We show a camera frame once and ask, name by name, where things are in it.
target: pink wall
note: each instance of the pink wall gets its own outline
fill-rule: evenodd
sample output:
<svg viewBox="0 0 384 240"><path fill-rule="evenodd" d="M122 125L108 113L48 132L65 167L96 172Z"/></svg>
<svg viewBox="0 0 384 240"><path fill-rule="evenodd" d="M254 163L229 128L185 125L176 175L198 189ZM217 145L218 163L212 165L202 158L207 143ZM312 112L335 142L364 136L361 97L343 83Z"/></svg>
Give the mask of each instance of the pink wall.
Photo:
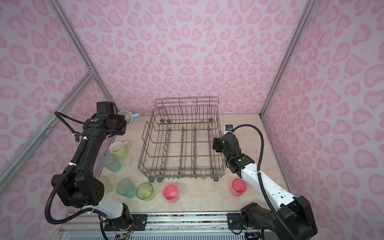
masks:
<svg viewBox="0 0 384 240"><path fill-rule="evenodd" d="M96 112L96 102L105 101L100 90L91 82L67 115L85 121ZM76 131L80 124L68 121ZM25 167L0 195L0 238L39 239L56 237L60 226L51 225L44 217L44 207L52 191L51 178L63 172L71 161L78 143L61 122L51 131ZM62 219L68 207L56 196L52 204L55 219Z"/></svg>
<svg viewBox="0 0 384 240"><path fill-rule="evenodd" d="M2 1L0 29L1 172L85 71L44 0Z"/></svg>
<svg viewBox="0 0 384 240"><path fill-rule="evenodd" d="M384 238L383 37L383 1L320 1L267 112L320 239Z"/></svg>
<svg viewBox="0 0 384 240"><path fill-rule="evenodd" d="M258 113L306 0L63 0L121 109L154 98L222 96Z"/></svg>

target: dish rack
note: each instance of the dish rack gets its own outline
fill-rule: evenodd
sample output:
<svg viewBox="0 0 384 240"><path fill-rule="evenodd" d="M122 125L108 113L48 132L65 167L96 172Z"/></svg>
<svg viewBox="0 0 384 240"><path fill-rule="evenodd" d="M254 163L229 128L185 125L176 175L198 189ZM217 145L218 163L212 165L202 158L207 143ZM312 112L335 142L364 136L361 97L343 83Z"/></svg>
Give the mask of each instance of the dish rack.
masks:
<svg viewBox="0 0 384 240"><path fill-rule="evenodd" d="M137 166L150 182L182 177L217 182L224 176L223 154L212 150L214 137L221 137L218 104L218 97L155 100Z"/></svg>

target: wire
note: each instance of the wire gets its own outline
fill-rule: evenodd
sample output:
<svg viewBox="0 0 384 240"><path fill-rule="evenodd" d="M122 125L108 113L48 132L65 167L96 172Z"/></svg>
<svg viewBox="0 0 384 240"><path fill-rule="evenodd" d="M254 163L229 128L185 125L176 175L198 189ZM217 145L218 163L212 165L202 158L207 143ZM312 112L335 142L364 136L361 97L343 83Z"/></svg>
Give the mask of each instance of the wire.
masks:
<svg viewBox="0 0 384 240"><path fill-rule="evenodd" d="M74 160L72 161L74 164L77 164L78 161L80 160L84 150L85 150L85 147L87 146L87 142L88 140L87 139L83 139L83 141L81 142L81 148L79 150L79 152L76 154ZM77 213L67 217L67 218L64 218L64 219L61 219L61 220L56 220L56 219L53 219L52 215L51 215L51 206L52 206L52 202L53 202L53 198L55 197L55 194L57 193L58 189L60 188L60 186L63 184L63 182L68 178L69 174L73 171L73 169L75 168L76 166L74 165L71 165L69 167L69 169L63 173L61 175L61 178L60 180L57 182L57 184L54 186L51 194L49 195L48 197L48 200L47 200L47 203L45 205L45 210L44 210L44 214L45 214L45 219L47 220L47 222L49 222L50 224L62 224L62 223L65 223L65 222L68 222L69 220L71 219L74 219L75 217L77 217L78 215L80 214L83 214L85 212L89 212L89 211L92 211L93 208L86 208L86 209L83 209L83 210L80 210L78 211Z"/></svg>
<svg viewBox="0 0 384 240"><path fill-rule="evenodd" d="M105 235L105 231L104 231L104 227L103 227L103 219L100 219L100 231L101 231L101 234L103 235L103 238L105 240L109 240L107 235Z"/></svg>
<svg viewBox="0 0 384 240"><path fill-rule="evenodd" d="M261 233L261 238L262 238L262 240L265 240L265 237L264 237L264 230L265 230L265 228L262 227L262 233Z"/></svg>
<svg viewBox="0 0 384 240"><path fill-rule="evenodd" d="M77 122L77 123L80 123L80 124L85 124L85 122L82 122L82 121L76 120L76 119L74 119L74 118L71 118L71 117L69 117L69 116L67 116L67 115L65 115L65 114L63 114L63 113L61 113L61 112L57 112L57 111L56 111L55 113L58 113L59 115L65 117L65 118L68 118L69 120L72 120L72 121L74 121L74 122Z"/></svg>
<svg viewBox="0 0 384 240"><path fill-rule="evenodd" d="M75 131L75 130L73 130L73 128L61 117L61 116L63 116L63 117L65 117L65 118L68 118L69 120L72 120L72 121L74 121L74 122L77 122L77 123L80 123L80 124L85 124L85 122L81 122L81 121L79 121L79 120L76 120L76 119L73 119L73 118L71 118L71 117L68 117L67 115L65 115L65 114L63 114L63 113L60 113L60 112L58 112L58 111L55 111L54 112L54 114L55 114L55 116L62 122L62 123L64 123L64 125L65 126L67 126L67 128L69 129L69 130L71 130L71 132L73 133L73 134L75 134L75 133L79 133L79 132L77 132L77 131Z"/></svg>
<svg viewBox="0 0 384 240"><path fill-rule="evenodd" d="M272 213L275 215L275 217L279 220L279 222L281 223L281 225L284 227L284 229L287 231L287 233L289 234L289 236L293 239L293 240L297 240L296 236L294 235L294 233L291 231L291 229L289 229L288 225L283 221L283 219L277 214L277 211L276 209L273 207L271 201L269 200L268 198L268 195L266 194L265 192L265 188L264 188L264 185L263 185L263 180L262 180L262 174L261 174L261 171L260 171L260 167L261 167L261 164L262 164L262 159L263 159L263 152L264 152L264 138L263 138L263 134L261 133L260 129L258 129L257 127L255 127L254 125L251 125L251 124L241 124L237 127L235 127L232 132L234 132L236 129L240 128L240 127L251 127L251 128L254 128L260 135L260 139L261 139L261 147L260 147L260 156L259 156L259 161L257 163L257 177L258 177L258 180L259 180L259 184L260 184L260 189L262 191L262 194L264 196L264 199L266 201L266 203L268 204L268 207L271 209Z"/></svg>
<svg viewBox="0 0 384 240"><path fill-rule="evenodd" d="M235 235L240 235L240 233L243 232L243 227L241 227L241 230L240 230L240 232L238 232L238 233L235 233L232 229L231 229L231 232L232 232L233 234L235 234Z"/></svg>

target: red cup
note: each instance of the red cup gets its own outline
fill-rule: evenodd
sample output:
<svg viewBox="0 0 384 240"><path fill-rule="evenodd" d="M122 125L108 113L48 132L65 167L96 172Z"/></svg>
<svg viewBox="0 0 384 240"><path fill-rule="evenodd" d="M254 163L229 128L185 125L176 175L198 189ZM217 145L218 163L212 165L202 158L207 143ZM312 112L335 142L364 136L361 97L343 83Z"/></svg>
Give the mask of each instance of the red cup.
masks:
<svg viewBox="0 0 384 240"><path fill-rule="evenodd" d="M175 203L179 199L179 188L175 184L168 184L163 189L163 197L170 203Z"/></svg>
<svg viewBox="0 0 384 240"><path fill-rule="evenodd" d="M241 178L235 178L231 183L230 190L234 197L239 197L247 190L247 183Z"/></svg>

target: mug handle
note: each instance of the mug handle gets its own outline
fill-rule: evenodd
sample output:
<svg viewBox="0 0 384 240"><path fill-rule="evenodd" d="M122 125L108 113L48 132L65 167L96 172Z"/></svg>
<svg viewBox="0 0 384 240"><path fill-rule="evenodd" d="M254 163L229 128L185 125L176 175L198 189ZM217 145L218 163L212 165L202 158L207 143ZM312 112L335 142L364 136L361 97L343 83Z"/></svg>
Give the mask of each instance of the mug handle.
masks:
<svg viewBox="0 0 384 240"><path fill-rule="evenodd" d="M126 144L128 145L128 146L126 146L126 149L127 149L127 150L129 149L129 147L130 147L130 145L131 145L128 141L125 141L123 144L124 144L124 146L125 146Z"/></svg>

